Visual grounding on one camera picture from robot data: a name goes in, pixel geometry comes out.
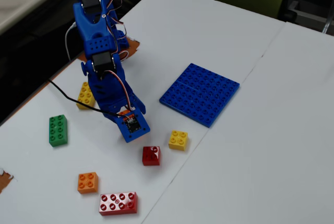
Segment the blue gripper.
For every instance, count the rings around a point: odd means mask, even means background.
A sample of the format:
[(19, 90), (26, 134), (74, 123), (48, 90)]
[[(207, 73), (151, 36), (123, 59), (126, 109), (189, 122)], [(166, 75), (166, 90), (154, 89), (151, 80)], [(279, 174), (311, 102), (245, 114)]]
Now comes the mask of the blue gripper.
[(118, 114), (121, 108), (127, 106), (131, 111), (139, 109), (142, 114), (146, 114), (145, 105), (133, 93), (124, 72), (104, 72), (102, 79), (96, 72), (89, 72), (87, 76), (89, 87), (103, 115), (115, 123), (124, 136), (122, 123), (125, 117)]

